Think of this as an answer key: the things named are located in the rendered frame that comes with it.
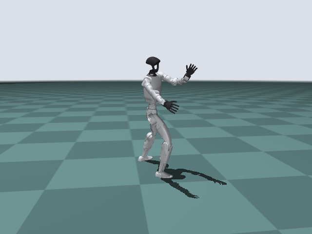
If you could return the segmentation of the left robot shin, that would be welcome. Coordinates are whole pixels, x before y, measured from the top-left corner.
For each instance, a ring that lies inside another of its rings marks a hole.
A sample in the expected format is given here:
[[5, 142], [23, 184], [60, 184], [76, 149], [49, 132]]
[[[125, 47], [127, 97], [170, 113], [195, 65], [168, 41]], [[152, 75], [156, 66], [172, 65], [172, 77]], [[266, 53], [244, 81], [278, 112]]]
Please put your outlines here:
[[[150, 132], [149, 132], [150, 133]], [[148, 134], [149, 134], [148, 133]], [[147, 135], [148, 135], [147, 134]], [[147, 136], [146, 135], [146, 136]], [[150, 150], [150, 148], [152, 147], [152, 145], [153, 145], [153, 142], [154, 142], [154, 140], [153, 141], [149, 141], [147, 138], [145, 139], [145, 141], [144, 141], [144, 146], [143, 146], [143, 153], [142, 153], [142, 156], [143, 157], [146, 157], [146, 155], [147, 155], [147, 153], [148, 153], [148, 151]]]

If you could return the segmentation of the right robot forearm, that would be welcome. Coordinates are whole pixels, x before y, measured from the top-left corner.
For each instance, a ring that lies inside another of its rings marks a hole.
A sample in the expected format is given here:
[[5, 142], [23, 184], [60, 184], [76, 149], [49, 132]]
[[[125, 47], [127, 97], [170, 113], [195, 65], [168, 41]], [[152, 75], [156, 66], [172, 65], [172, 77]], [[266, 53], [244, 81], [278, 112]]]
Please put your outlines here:
[[157, 101], [159, 104], [164, 105], [165, 100], [161, 97], [160, 94], [156, 94], [154, 90], [151, 91], [152, 98]]

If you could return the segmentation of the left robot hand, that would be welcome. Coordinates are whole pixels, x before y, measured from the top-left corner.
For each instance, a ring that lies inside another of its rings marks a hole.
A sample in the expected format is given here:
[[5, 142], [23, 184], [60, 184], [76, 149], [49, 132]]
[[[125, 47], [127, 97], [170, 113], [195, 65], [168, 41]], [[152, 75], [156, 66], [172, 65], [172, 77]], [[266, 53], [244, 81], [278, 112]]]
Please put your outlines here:
[[[184, 77], [187, 76], [187, 77], [189, 77], [189, 79], [190, 79], [191, 75], [195, 72], [195, 70], [197, 69], [197, 68], [195, 68], [196, 66], [194, 66], [194, 64], [192, 65], [192, 67], [191, 67], [191, 65], [192, 64], [190, 64], [189, 68], [188, 68], [188, 65], [186, 65], [187, 71], [186, 71], [186, 74], [184, 75]], [[193, 66], [194, 66], [194, 68], [193, 68]]]

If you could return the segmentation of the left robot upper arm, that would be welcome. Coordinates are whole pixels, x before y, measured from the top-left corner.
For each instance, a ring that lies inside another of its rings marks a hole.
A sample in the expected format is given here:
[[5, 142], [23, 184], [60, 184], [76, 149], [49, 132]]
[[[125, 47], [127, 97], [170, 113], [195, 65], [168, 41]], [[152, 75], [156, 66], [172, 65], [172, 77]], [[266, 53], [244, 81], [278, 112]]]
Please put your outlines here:
[[161, 75], [161, 79], [163, 81], [166, 81], [170, 84], [172, 84], [173, 86], [177, 85], [177, 78], [172, 79], [170, 76], [166, 75], [164, 72], [158, 72]]

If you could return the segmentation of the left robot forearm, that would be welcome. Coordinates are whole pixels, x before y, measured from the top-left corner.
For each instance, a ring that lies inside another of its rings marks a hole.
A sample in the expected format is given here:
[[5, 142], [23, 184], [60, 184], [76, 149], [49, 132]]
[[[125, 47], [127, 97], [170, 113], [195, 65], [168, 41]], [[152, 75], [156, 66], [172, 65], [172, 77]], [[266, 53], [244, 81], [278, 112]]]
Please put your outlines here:
[[184, 78], [177, 78], [177, 83], [180, 85], [180, 84], [183, 84], [183, 83], [187, 83], [189, 77], [185, 76]]

